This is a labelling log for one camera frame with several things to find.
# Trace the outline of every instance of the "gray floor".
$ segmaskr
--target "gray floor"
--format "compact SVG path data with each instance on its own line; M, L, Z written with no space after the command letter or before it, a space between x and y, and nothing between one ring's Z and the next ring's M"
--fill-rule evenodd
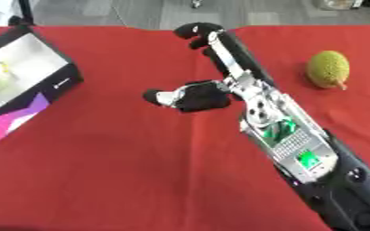
M316 0L32 0L37 24L173 29L190 22L226 28L266 24L370 24L370 8L322 11Z

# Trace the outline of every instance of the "robotic finger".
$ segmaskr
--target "robotic finger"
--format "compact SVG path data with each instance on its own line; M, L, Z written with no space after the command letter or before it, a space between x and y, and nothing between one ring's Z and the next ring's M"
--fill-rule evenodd
M156 106L177 108L183 113L230 106L227 89L220 81L190 82L174 91L149 89L143 98Z

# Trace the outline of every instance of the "box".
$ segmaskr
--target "box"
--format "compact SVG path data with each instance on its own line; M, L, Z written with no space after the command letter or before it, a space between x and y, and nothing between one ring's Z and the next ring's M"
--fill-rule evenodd
M14 79L0 91L0 140L82 81L73 61L28 26L0 35L0 61Z

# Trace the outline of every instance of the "red table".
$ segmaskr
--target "red table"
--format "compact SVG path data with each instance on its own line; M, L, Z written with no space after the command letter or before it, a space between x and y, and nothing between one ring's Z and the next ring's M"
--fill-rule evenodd
M86 81L0 142L0 226L328 230L238 132L241 103L181 115L143 102L147 88L220 78L186 41L120 27L38 30ZM281 89L370 164L370 26L236 32ZM319 90L304 78L304 63L323 50L348 56L348 91Z

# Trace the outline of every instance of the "robotic hand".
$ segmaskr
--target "robotic hand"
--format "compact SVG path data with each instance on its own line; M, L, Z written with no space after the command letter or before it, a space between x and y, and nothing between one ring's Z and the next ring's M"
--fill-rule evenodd
M224 80L193 82L174 91L152 89L144 98L182 112L229 106L229 94L245 101L241 131L301 199L332 230L370 231L370 168L283 94L234 34L211 23L186 24L175 33L196 38L190 47L203 48Z

